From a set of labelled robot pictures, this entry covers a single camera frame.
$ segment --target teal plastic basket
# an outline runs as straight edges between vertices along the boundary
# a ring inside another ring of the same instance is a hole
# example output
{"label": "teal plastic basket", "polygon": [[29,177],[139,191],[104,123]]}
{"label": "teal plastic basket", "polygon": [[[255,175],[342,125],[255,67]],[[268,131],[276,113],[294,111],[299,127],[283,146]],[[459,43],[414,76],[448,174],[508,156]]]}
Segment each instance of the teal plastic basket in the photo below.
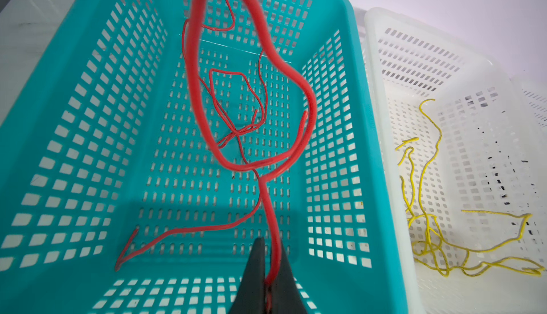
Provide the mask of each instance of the teal plastic basket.
{"label": "teal plastic basket", "polygon": [[[253,174],[220,167],[194,122],[181,57],[190,1],[76,0],[61,24],[0,127],[0,312],[229,311],[251,244],[259,236],[269,244],[262,209],[236,229],[171,236],[114,272],[135,227],[131,249],[175,227],[233,222],[258,199]],[[279,53],[319,103],[304,155],[269,184],[303,301],[310,313],[405,312],[352,7],[260,1]],[[252,20],[239,0],[230,3],[235,29],[205,30],[202,75],[243,72],[261,92]],[[229,26],[224,0],[209,0],[206,21]],[[267,58],[262,73],[269,113],[245,136],[251,160],[285,151],[306,106]],[[258,102],[241,78],[215,82],[236,125],[249,123]],[[203,99],[221,138],[228,128]],[[241,160],[235,140],[223,151]]]}

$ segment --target red cable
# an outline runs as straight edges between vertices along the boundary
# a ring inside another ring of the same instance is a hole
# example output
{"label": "red cable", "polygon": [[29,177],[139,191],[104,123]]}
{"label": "red cable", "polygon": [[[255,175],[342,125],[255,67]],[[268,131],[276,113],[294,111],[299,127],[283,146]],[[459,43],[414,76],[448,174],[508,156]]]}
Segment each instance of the red cable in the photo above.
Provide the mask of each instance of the red cable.
{"label": "red cable", "polygon": [[[249,163],[247,159],[244,156],[243,146],[241,143],[240,136],[245,133],[249,133],[253,130],[256,130],[259,126],[261,126],[265,122],[266,118],[266,110],[268,106],[268,90],[266,88],[266,84],[262,79],[262,74],[260,72],[260,60],[262,59],[263,51],[260,53],[259,56],[259,77],[260,81],[264,86],[265,92],[266,92],[266,106],[264,107],[261,103],[260,99],[254,93],[252,88],[249,85],[248,80],[245,78],[245,76],[241,73],[234,73],[234,72],[227,72],[227,71],[221,71],[221,70],[214,70],[209,71],[209,82],[211,83],[211,88],[207,87],[207,84],[203,81],[203,79],[199,76],[198,70],[199,66],[197,65],[197,57],[198,57],[198,49],[199,49],[199,40],[201,36],[201,27],[205,27],[209,30],[216,30],[216,31],[228,31],[235,26],[235,17],[234,13],[232,12],[232,9],[229,5],[228,0],[226,0],[226,3],[230,9],[230,13],[232,15],[232,25],[230,28],[211,28],[209,26],[203,25],[203,19],[204,19],[204,12],[205,12],[205,4],[206,0],[194,0],[192,2],[191,6],[191,14],[195,14],[194,17],[190,17],[189,21],[185,21],[183,25],[183,35],[181,39],[182,43],[182,50],[183,55],[185,55],[185,49],[184,49],[184,38],[185,38],[185,30],[186,30],[186,24],[189,23],[189,48],[188,48],[188,54],[190,59],[187,60],[186,57],[184,57],[185,63],[187,64],[187,71],[188,71],[188,84],[189,84],[189,92],[190,92],[190,102],[193,106],[195,118],[200,126],[200,130],[203,134],[204,140],[206,141],[207,145],[209,146],[210,150],[212,151],[213,155],[216,157],[216,159],[219,161],[219,163],[232,171],[250,171],[253,170],[255,175],[258,178],[259,183],[259,189],[260,189],[260,196],[259,200],[256,204],[256,207],[253,209],[253,211],[249,215],[245,215],[243,218],[241,218],[239,221],[234,222],[232,224],[225,224],[225,225],[215,225],[215,226],[208,226],[208,227],[200,227],[200,228],[185,228],[185,229],[173,229],[169,230],[156,239],[154,239],[152,242],[145,245],[143,248],[129,254],[126,257],[123,257],[125,252],[127,251],[129,245],[133,241],[133,238],[136,236],[138,229],[135,229],[133,232],[129,242],[127,242],[124,250],[122,251],[122,254],[119,256],[118,261],[116,263],[115,269],[118,270],[121,266],[121,264],[125,263],[127,260],[133,258],[134,256],[138,256],[139,254],[144,253],[148,249],[150,249],[152,246],[157,244],[159,241],[164,239],[167,236],[178,234],[178,233],[193,233],[193,232],[199,232],[199,231],[213,231],[213,230],[223,230],[223,229],[230,229],[233,227],[236,227],[237,225],[241,224],[242,222],[246,221],[250,218],[251,215],[256,213],[256,210],[258,209],[261,202],[264,204],[264,210],[266,212],[266,219],[268,222],[268,226],[270,228],[270,232],[272,235],[272,257],[271,257],[271,267],[270,267],[270,273],[266,277],[265,283],[266,285],[270,285],[273,283],[274,279],[277,276],[277,272],[279,271],[279,268],[281,266],[281,239],[279,237],[279,227],[277,224],[277,218],[275,217],[275,212],[272,207],[271,199],[268,194],[268,189],[266,186],[266,183],[271,181],[272,179],[280,176],[283,174],[288,168],[292,166],[293,163],[296,162],[296,160],[300,157],[302,152],[305,149],[305,146],[310,140],[313,128],[315,126],[316,120],[317,120],[317,102],[315,99],[315,94],[313,93],[313,90],[311,89],[310,85],[306,82],[306,80],[291,66],[286,64],[283,59],[277,54],[277,51],[275,50],[275,47],[273,43],[271,42],[270,33],[268,31],[268,27],[266,24],[266,21],[264,19],[262,8],[260,7],[260,4],[258,3],[258,0],[243,0],[244,3],[247,4],[249,12],[251,13],[251,16],[253,20],[255,21],[255,26],[258,32],[258,36],[260,39],[260,42],[262,43],[264,47],[264,51],[268,53],[268,56],[270,57],[270,61],[273,65],[277,67],[278,70],[283,72],[289,79],[293,80],[304,92],[308,103],[309,103],[309,119],[308,119],[308,112],[304,111],[302,119],[300,121],[299,129],[297,138],[295,140],[295,143],[293,144],[292,148],[285,153],[282,153],[280,155],[277,155],[273,158],[265,159],[262,161],[256,161]],[[248,88],[251,90],[251,92],[254,94],[256,99],[258,100],[261,112],[262,112],[262,119],[259,123],[254,123],[256,119],[256,113],[255,111],[253,115],[253,119],[250,125],[247,125],[246,127],[236,130],[235,126],[233,125],[232,121],[228,117],[228,113],[222,108],[222,106],[218,103],[218,100],[215,97],[214,88],[213,88],[213,80],[212,80],[212,73],[218,72],[218,73],[226,73],[226,74],[239,74],[242,75],[244,80],[246,81]],[[205,116],[205,113],[203,111],[203,103],[201,99],[201,90],[199,83],[202,83],[204,87],[207,89],[209,94],[212,96],[213,104],[215,105],[215,109],[217,110],[219,116],[222,118],[222,120],[226,123],[226,125],[229,127],[229,129],[232,131],[232,133],[228,134],[224,139],[219,141],[218,143],[215,142],[215,139],[213,138],[213,135],[211,133],[211,130],[207,123],[207,118]],[[308,119],[308,124],[306,126],[306,130],[304,133],[302,133],[306,119]],[[220,148],[225,146],[227,142],[233,138],[237,137],[238,144],[240,146],[240,152],[242,154],[243,161],[245,165],[238,165],[233,164],[226,160],[226,158],[222,155],[222,152],[220,151]],[[262,177],[260,177],[256,171],[256,168],[259,167],[266,167],[272,164],[276,164],[278,162],[281,162],[282,160],[288,158],[281,166],[274,169],[269,174],[266,174]]]}

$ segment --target wire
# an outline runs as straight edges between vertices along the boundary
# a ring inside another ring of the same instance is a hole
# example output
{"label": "wire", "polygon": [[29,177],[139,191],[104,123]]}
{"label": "wire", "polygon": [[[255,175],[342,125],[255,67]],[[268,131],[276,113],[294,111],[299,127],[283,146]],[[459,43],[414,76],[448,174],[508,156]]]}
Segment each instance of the wire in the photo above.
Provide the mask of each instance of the wire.
{"label": "wire", "polygon": [[[454,270],[454,269],[460,269],[462,271],[462,273],[464,273],[466,276],[469,276],[469,277],[476,277],[476,276],[480,276],[482,275],[486,270],[488,270],[489,268],[493,267],[493,266],[496,266],[496,267],[499,267],[499,268],[503,268],[503,269],[508,269],[508,270],[512,270],[512,271],[515,271],[515,272],[518,272],[518,273],[521,273],[521,274],[524,274],[524,275],[530,275],[530,276],[541,276],[541,271],[545,270],[545,268],[543,266],[541,266],[540,264],[530,260],[530,259],[527,259],[527,258],[521,258],[521,257],[513,257],[513,256],[510,256],[510,257],[505,257],[505,258],[502,258],[500,260],[496,260],[495,262],[480,262],[478,263],[477,265],[475,266],[472,266],[472,267],[468,267],[466,266],[468,260],[469,260],[469,256],[470,256],[470,253],[473,252],[473,253],[487,253],[487,252],[492,252],[496,249],[499,249],[511,242],[514,242],[514,241],[518,241],[518,240],[521,240],[523,235],[524,235],[524,230],[526,229],[526,222],[528,221],[528,219],[530,219],[530,217],[532,216],[530,213],[526,213],[524,215],[513,215],[513,214],[510,214],[510,213],[504,213],[504,212],[494,212],[494,211],[483,211],[483,210],[467,210],[467,209],[462,209],[462,212],[467,212],[467,213],[488,213],[488,214],[494,214],[494,215],[507,215],[507,216],[510,216],[510,217],[513,217],[513,218],[517,218],[517,219],[522,219],[522,222],[521,222],[521,225],[520,225],[520,229],[519,229],[519,234],[517,235],[517,237],[514,237],[514,238],[509,238],[509,239],[506,239],[505,241],[501,242],[501,243],[498,243],[496,245],[494,245],[493,247],[491,248],[487,248],[487,249],[470,249],[470,248],[466,248],[466,247],[462,247],[462,246],[459,246],[459,245],[456,245],[456,244],[452,244],[450,242],[448,242],[445,237],[443,236],[442,234],[442,230],[440,228],[440,225],[439,223],[437,222],[437,216],[436,215],[433,215],[433,214],[430,214],[430,213],[427,213],[425,208],[423,207],[422,205],[422,201],[421,201],[421,195],[422,195],[422,183],[423,183],[423,180],[424,180],[424,175],[426,174],[426,171],[427,171],[427,167],[429,166],[429,164],[431,164],[433,162],[433,160],[436,158],[436,156],[438,155],[439,153],[439,143],[441,142],[441,139],[442,139],[442,131],[440,129],[439,126],[437,126],[435,124],[435,122],[422,110],[422,105],[428,101],[434,101],[434,99],[426,99],[424,100],[423,102],[420,103],[420,106],[419,106],[419,110],[420,112],[437,128],[437,130],[439,130],[439,139],[437,140],[437,143],[435,144],[435,153],[433,154],[433,156],[431,157],[431,159],[429,159],[425,164],[424,164],[424,167],[423,167],[423,170],[420,174],[420,183],[418,185],[418,204],[420,205],[420,210],[422,211],[422,214],[421,215],[415,215],[414,214],[414,211],[412,211],[411,207],[414,203],[414,194],[415,194],[415,188],[414,188],[414,178],[413,178],[413,174],[414,174],[414,161],[412,160],[412,157],[411,157],[411,154],[414,152],[414,148],[412,146],[406,148],[405,152],[403,153],[403,157],[401,158],[400,162],[399,162],[399,166],[403,163],[403,161],[405,160],[406,157],[408,157],[408,160],[410,162],[410,165],[411,165],[411,171],[410,171],[410,184],[412,186],[412,200],[411,202],[409,203],[408,202],[408,199],[407,199],[407,196],[405,195],[405,182],[404,182],[404,178],[403,176],[400,176],[400,179],[401,179],[401,188],[402,188],[402,191],[403,191],[403,200],[405,201],[405,204],[407,206],[407,212],[410,212],[410,215],[411,215],[411,218],[408,219],[408,228],[410,228],[412,226],[412,224],[414,223],[415,220],[417,219],[420,219],[420,218],[424,218],[425,221],[426,221],[426,239],[425,240],[422,240],[422,241],[415,241],[415,242],[412,242],[412,249],[413,249],[413,253],[414,255],[416,256],[426,256],[428,254],[432,254],[433,256],[433,263],[435,264],[435,266],[432,266],[432,265],[429,265],[428,263],[424,262],[424,261],[421,261],[420,259],[414,257],[414,260],[416,262],[419,262],[423,265],[425,265],[426,267],[428,267],[429,269],[432,269],[432,270],[437,270],[442,276],[444,277],[448,277],[449,274],[450,274],[450,271]],[[395,150],[398,150],[399,148],[401,148],[402,146],[404,146],[405,144],[407,143],[410,143],[410,142],[414,142],[416,140],[418,140],[419,138],[418,137],[414,137],[414,138],[410,138],[408,140],[404,140],[402,142],[402,144],[400,144],[399,146],[396,147]],[[429,222],[429,219],[432,219],[435,226],[436,226],[436,229],[435,228],[432,228],[430,226],[430,222]],[[439,239],[439,243],[438,244],[435,244],[432,242],[432,239],[431,239],[431,233],[433,233],[435,236],[438,237]],[[446,253],[443,251],[442,249],[442,244],[445,243],[449,246],[452,246],[454,248],[457,248],[457,249],[462,249],[462,250],[465,250],[466,251],[466,257],[464,258],[463,262],[461,265],[455,265],[455,266],[449,266],[448,265],[448,258],[447,258],[447,255]],[[418,252],[415,250],[415,245],[418,245],[418,244],[423,244],[423,249],[421,252]],[[442,258],[443,258],[443,261],[445,262],[445,265],[446,267],[445,268],[441,268],[439,265],[438,265],[438,262],[437,262],[437,259],[436,259],[436,254],[435,252],[436,251],[439,251],[439,253],[442,255]],[[521,268],[521,269],[516,269],[516,268],[512,268],[510,266],[506,266],[506,265],[503,265],[502,263],[508,261],[508,260],[519,260],[519,261],[522,261],[522,262],[529,262],[533,265],[536,266],[536,268]],[[469,274],[467,271],[475,271],[475,270],[479,270],[478,272],[474,273],[474,274]]]}
{"label": "wire", "polygon": [[[205,83],[205,81],[199,76],[199,66],[197,64],[197,56],[198,56],[199,41],[201,36],[201,28],[204,27],[206,29],[215,30],[215,31],[229,31],[233,29],[235,26],[235,16],[230,7],[230,3],[228,0],[226,0],[226,4],[228,5],[228,8],[232,16],[232,25],[229,28],[213,28],[213,27],[204,25],[203,19],[204,19],[206,0],[193,0],[191,5],[191,14],[193,16],[191,16],[188,20],[185,20],[183,24],[181,49],[182,49],[182,54],[183,54],[184,61],[186,63],[186,68],[188,73],[188,88],[190,92],[190,102],[192,105],[192,109],[194,110],[196,122],[200,126],[203,139],[205,140],[207,146],[209,147],[209,149],[211,150],[211,152],[213,153],[217,161],[223,167],[236,172],[245,172],[245,171],[252,170],[255,173],[258,179],[259,190],[260,190],[259,200],[257,201],[257,204],[255,208],[253,208],[251,213],[249,213],[248,215],[245,215],[243,218],[241,218],[240,220],[234,223],[225,224],[225,225],[198,227],[198,228],[172,229],[163,233],[162,235],[160,235],[159,237],[157,237],[156,239],[154,239],[152,242],[148,243],[141,249],[134,251],[127,256],[124,256],[125,253],[127,252],[128,247],[133,241],[134,237],[138,233],[138,229],[135,229],[118,258],[118,261],[115,266],[116,270],[119,270],[121,265],[125,263],[126,261],[128,261],[129,259],[144,253],[145,251],[150,249],[152,246],[154,246],[155,244],[157,244],[158,242],[160,242],[161,240],[163,240],[164,238],[168,236],[179,234],[179,233],[194,233],[194,232],[200,232],[200,231],[225,230],[225,229],[236,227],[237,225],[248,220],[252,215],[254,215],[256,211],[258,210],[260,204],[262,203],[264,206],[264,211],[266,213],[266,221],[268,222],[268,226],[271,232],[271,239],[272,239],[271,266],[270,266],[270,272],[265,279],[266,285],[267,286],[271,285],[271,283],[273,283],[273,281],[277,277],[277,273],[281,266],[282,246],[281,246],[281,238],[279,236],[279,227],[277,224],[277,218],[275,216],[275,211],[273,209],[271,199],[268,194],[266,183],[280,176],[287,169],[289,169],[292,166],[292,164],[294,164],[296,160],[298,160],[298,158],[304,151],[307,143],[309,142],[311,138],[312,131],[317,121],[317,101],[315,98],[315,94],[313,93],[313,90],[311,89],[307,81],[304,79],[304,77],[302,77],[291,66],[286,64],[283,61],[283,59],[277,54],[277,51],[273,43],[271,42],[271,37],[268,31],[266,21],[264,19],[263,10],[260,4],[258,3],[258,0],[242,0],[242,1],[247,5],[247,8],[251,14],[251,17],[253,18],[255,22],[255,27],[256,27],[256,31],[258,33],[260,42],[263,45],[263,51],[261,51],[259,55],[258,67],[259,67],[260,82],[262,83],[265,90],[266,105],[262,104],[260,98],[256,95],[254,90],[250,87],[250,84],[246,76],[242,73],[211,69],[209,70],[209,83],[210,83],[209,87]],[[188,25],[189,39],[188,39],[188,44],[186,45],[187,47],[185,48],[185,37],[186,37],[187,25]],[[271,63],[279,71],[285,74],[288,77],[288,79],[292,80],[295,84],[297,84],[300,87],[300,89],[304,92],[309,103],[309,111],[304,111],[303,116],[300,120],[297,137],[295,139],[294,144],[288,151],[282,154],[276,155],[273,158],[268,158],[261,161],[249,162],[245,158],[240,136],[242,136],[243,134],[249,133],[251,131],[257,130],[258,127],[260,127],[263,123],[265,123],[265,120],[266,120],[266,113],[268,109],[268,90],[267,90],[267,85],[262,78],[262,73],[260,71],[260,68],[261,68],[260,62],[264,52],[268,54],[268,57],[270,58]],[[229,118],[228,113],[215,97],[215,90],[214,90],[214,83],[213,83],[214,73],[224,73],[224,74],[242,76],[242,78],[247,83],[248,89],[253,93],[253,95],[255,96],[255,98],[258,100],[260,104],[261,120],[258,123],[255,123],[258,110],[255,110],[253,114],[253,118],[251,120],[251,124],[241,129],[236,129],[234,123]],[[215,110],[217,111],[218,115],[221,117],[224,123],[226,123],[226,125],[231,131],[231,133],[229,133],[226,137],[221,139],[219,142],[215,142],[215,139],[213,138],[213,135],[211,133],[211,129],[209,128],[209,125],[207,123],[207,116],[205,115],[205,112],[203,110],[203,103],[201,99],[200,82],[208,91],[208,93],[211,95],[213,99],[213,105],[215,106]],[[240,147],[240,153],[242,155],[243,162],[245,163],[244,165],[239,165],[239,164],[234,164],[232,162],[229,162],[222,155],[222,152],[220,150],[222,147],[226,146],[226,144],[234,137],[237,138],[238,145]],[[266,175],[260,176],[258,172],[256,171],[257,168],[270,166],[272,164],[277,164],[279,162],[282,162],[283,160],[285,161],[283,164],[281,164],[281,166],[275,168],[272,172]]]}

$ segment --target yellow wire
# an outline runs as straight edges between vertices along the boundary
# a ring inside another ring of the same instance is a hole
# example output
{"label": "yellow wire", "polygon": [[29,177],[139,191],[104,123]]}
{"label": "yellow wire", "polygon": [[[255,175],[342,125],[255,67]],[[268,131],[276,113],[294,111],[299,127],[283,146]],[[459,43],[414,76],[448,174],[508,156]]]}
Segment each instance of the yellow wire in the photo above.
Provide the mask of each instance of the yellow wire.
{"label": "yellow wire", "polygon": [[[496,249],[501,248],[502,246],[505,246],[506,244],[509,244],[511,242],[518,241],[518,240],[522,239],[522,237],[524,235],[524,230],[526,229],[526,222],[532,216],[530,213],[526,213],[524,215],[512,215],[510,213],[503,213],[503,212],[462,209],[462,212],[467,212],[467,213],[488,213],[488,214],[494,214],[494,215],[507,215],[507,216],[510,216],[510,217],[513,217],[513,218],[522,219],[520,229],[519,229],[519,234],[518,234],[517,237],[506,239],[505,241],[503,241],[499,244],[496,244],[491,248],[477,250],[477,249],[470,249],[470,248],[462,247],[462,246],[459,246],[459,245],[452,244],[452,243],[448,242],[442,234],[442,230],[440,228],[440,225],[437,222],[437,216],[426,212],[425,208],[422,205],[422,201],[421,201],[422,184],[423,184],[424,176],[425,176],[426,171],[427,171],[427,167],[429,166],[429,164],[431,164],[433,162],[433,160],[437,157],[437,155],[439,153],[439,143],[441,142],[441,139],[442,139],[442,131],[441,131],[440,127],[437,126],[435,124],[435,122],[422,110],[422,105],[424,103],[428,102],[428,101],[434,101],[434,99],[426,99],[423,102],[421,102],[420,106],[419,106],[419,110],[437,128],[437,130],[439,130],[439,139],[437,140],[437,143],[435,144],[435,153],[433,154],[431,159],[424,164],[422,173],[420,174],[420,183],[418,185],[418,204],[420,205],[420,210],[422,212],[421,215],[414,215],[414,212],[412,211],[412,205],[414,204],[414,200],[415,200],[415,188],[414,188],[414,179],[413,179],[414,161],[412,160],[412,157],[411,157],[411,154],[414,152],[414,148],[412,146],[406,148],[406,150],[403,154],[403,157],[401,158],[401,160],[398,164],[400,166],[403,163],[404,159],[406,157],[408,157],[410,165],[411,165],[410,184],[412,186],[412,198],[411,198],[410,202],[408,201],[408,199],[405,195],[405,181],[404,181],[404,178],[403,178],[403,176],[400,176],[401,188],[403,190],[403,199],[404,199],[405,204],[407,206],[407,212],[410,212],[410,214],[411,214],[411,218],[408,219],[408,228],[410,228],[412,226],[412,224],[414,223],[414,221],[417,220],[417,219],[424,218],[425,221],[426,221],[426,232],[425,232],[426,239],[423,240],[423,241],[412,242],[413,253],[416,256],[425,256],[427,254],[432,254],[433,263],[435,264],[435,266],[431,266],[431,265],[429,265],[429,264],[427,264],[427,263],[425,263],[425,262],[423,262],[423,261],[421,261],[417,258],[414,258],[414,260],[421,263],[421,264],[423,264],[423,265],[425,265],[429,269],[437,270],[444,277],[448,277],[449,274],[450,274],[450,271],[454,270],[454,269],[460,269],[462,271],[462,273],[464,273],[466,276],[476,277],[476,276],[482,275],[486,270],[488,270],[489,268],[491,268],[493,266],[497,266],[497,267],[503,268],[503,269],[512,270],[512,271],[515,271],[515,272],[518,272],[518,273],[521,273],[521,274],[524,274],[524,275],[541,276],[542,275],[541,271],[545,270],[545,268],[543,266],[541,266],[540,264],[538,264],[538,263],[536,263],[532,260],[529,260],[527,258],[521,258],[521,257],[510,256],[510,257],[502,258],[502,259],[497,260],[495,262],[480,262],[477,265],[472,266],[472,267],[466,266],[466,263],[469,260],[469,256],[470,256],[471,252],[474,252],[474,253],[491,252],[491,251],[494,251]],[[398,150],[399,148],[401,148],[405,144],[414,142],[416,140],[419,140],[419,138],[418,137],[413,137],[413,138],[410,138],[408,140],[404,140],[402,142],[402,144],[400,144],[399,146],[397,146],[395,148],[395,150]],[[433,220],[433,222],[436,226],[436,229],[434,229],[430,226],[430,221],[429,221],[430,217]],[[433,243],[433,241],[431,239],[431,234],[432,233],[439,238],[439,243],[438,244]],[[462,249],[462,250],[466,251],[466,257],[464,258],[463,263],[461,265],[448,266],[448,258],[446,256],[444,250],[442,249],[442,244],[443,243],[445,243],[449,246],[452,246],[454,248]],[[415,245],[417,245],[417,244],[424,244],[424,248],[421,252],[417,252],[414,249]],[[436,251],[439,251],[439,253],[442,255],[442,259],[445,262],[446,268],[441,268],[439,266],[437,258],[436,258],[436,254],[435,254]],[[506,262],[507,260],[519,260],[519,261],[523,261],[523,262],[529,262],[529,263],[535,265],[536,268],[516,269],[516,268],[512,268],[512,267],[503,265],[502,263]],[[474,274],[469,274],[467,272],[467,271],[475,271],[475,270],[478,270],[478,269],[480,269],[480,270],[478,272],[474,273]]]}

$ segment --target tangled red wire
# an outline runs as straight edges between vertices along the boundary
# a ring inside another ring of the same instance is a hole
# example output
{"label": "tangled red wire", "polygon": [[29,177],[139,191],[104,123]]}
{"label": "tangled red wire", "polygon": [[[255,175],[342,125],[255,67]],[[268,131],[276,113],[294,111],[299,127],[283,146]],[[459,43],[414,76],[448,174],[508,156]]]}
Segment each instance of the tangled red wire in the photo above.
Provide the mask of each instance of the tangled red wire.
{"label": "tangled red wire", "polygon": [[[232,24],[228,28],[213,28],[213,27],[204,25],[203,20],[205,18],[205,6],[206,6],[207,0],[192,1],[191,17],[188,20],[186,20],[183,24],[181,48],[182,48],[182,53],[184,56],[184,61],[186,63],[186,69],[188,73],[188,87],[190,92],[190,102],[194,110],[196,122],[198,126],[200,127],[201,133],[203,135],[203,139],[207,143],[207,146],[209,147],[209,149],[211,150],[211,152],[213,153],[217,161],[220,163],[220,165],[222,165],[222,167],[225,167],[226,169],[229,169],[235,172],[253,171],[255,173],[256,178],[258,179],[258,185],[260,190],[259,199],[255,207],[253,208],[253,210],[249,214],[237,220],[236,222],[224,224],[224,225],[213,225],[213,226],[196,227],[196,228],[181,228],[181,229],[177,228],[177,229],[168,230],[167,232],[158,236],[153,241],[146,244],[141,249],[138,249],[130,253],[129,255],[124,256],[131,242],[133,242],[134,237],[138,233],[138,229],[135,229],[116,262],[116,265],[115,265],[116,271],[120,269],[123,263],[125,263],[126,261],[130,260],[131,258],[135,256],[138,256],[146,252],[148,249],[150,249],[151,247],[153,247],[158,242],[160,242],[161,240],[163,240],[164,238],[168,236],[176,235],[176,234],[196,233],[196,232],[202,232],[202,231],[218,231],[218,230],[235,228],[239,224],[250,219],[250,217],[252,217],[256,213],[261,203],[263,203],[264,211],[266,213],[266,221],[268,222],[268,226],[270,228],[271,240],[272,240],[271,266],[270,266],[270,272],[268,273],[265,279],[266,285],[267,286],[271,285],[273,281],[275,280],[275,278],[277,277],[278,271],[281,266],[282,246],[281,246],[281,239],[279,237],[279,227],[277,224],[277,218],[275,216],[275,211],[273,209],[271,199],[268,194],[268,188],[266,186],[266,183],[272,181],[274,178],[280,176],[287,169],[289,169],[298,160],[298,158],[304,151],[306,145],[308,144],[311,138],[312,131],[315,127],[315,123],[317,120],[317,101],[315,98],[315,94],[313,93],[313,90],[310,87],[310,85],[307,83],[306,79],[302,77],[295,69],[293,69],[291,66],[286,64],[277,53],[275,46],[271,41],[268,25],[266,24],[263,10],[258,0],[242,0],[242,1],[247,5],[247,8],[251,14],[251,17],[254,20],[256,32],[258,33],[258,37],[263,46],[263,51],[260,53],[260,56],[258,59],[258,69],[259,69],[260,82],[262,83],[264,87],[264,91],[265,91],[265,105],[263,105],[258,95],[250,86],[249,81],[247,80],[247,77],[243,73],[211,69],[209,70],[209,85],[207,85],[207,83],[205,83],[205,81],[199,76],[198,50],[199,50],[199,43],[201,39],[202,28],[224,32],[224,31],[232,30],[235,27],[235,16],[228,0],[226,0],[226,4],[228,5],[230,14],[232,17]],[[188,43],[187,43],[187,48],[185,49],[184,38],[186,35],[187,25],[188,25]],[[304,111],[302,115],[302,119],[300,120],[300,125],[298,126],[297,138],[294,144],[292,145],[292,147],[288,151],[282,154],[276,155],[274,157],[267,158],[265,160],[249,162],[245,158],[243,145],[242,145],[240,137],[246,133],[257,130],[266,121],[266,113],[268,110],[268,89],[267,89],[266,83],[262,79],[262,73],[260,72],[260,61],[262,59],[264,52],[266,52],[266,54],[268,55],[271,63],[279,71],[281,71],[284,75],[286,75],[290,80],[292,80],[296,85],[298,85],[298,87],[304,92],[304,95],[306,96],[308,104],[309,104],[309,113],[308,111]],[[244,126],[241,129],[237,129],[235,127],[228,113],[222,107],[222,105],[218,102],[215,96],[215,89],[214,89],[214,83],[213,83],[214,73],[238,75],[243,78],[243,80],[247,84],[249,91],[251,91],[253,96],[259,102],[260,113],[261,113],[261,119],[259,122],[255,123],[256,116],[258,114],[258,109],[256,109],[254,111],[253,118],[250,124]],[[215,110],[217,111],[218,115],[230,129],[230,133],[226,135],[224,138],[222,138],[221,140],[219,140],[218,142],[215,141],[213,134],[211,133],[211,129],[209,128],[209,125],[207,122],[207,116],[205,115],[205,112],[203,110],[200,82],[208,91],[211,98],[213,99],[213,105],[215,106]],[[245,163],[243,165],[235,164],[228,161],[221,152],[221,148],[226,146],[226,144],[228,144],[228,142],[232,140],[234,137],[237,139],[237,142],[240,147],[241,156],[242,156],[243,162]],[[258,172],[256,171],[257,168],[267,167],[272,164],[277,164],[279,162],[282,162],[283,160],[285,161],[279,167],[275,168],[273,171],[271,171],[268,174],[260,176]]]}

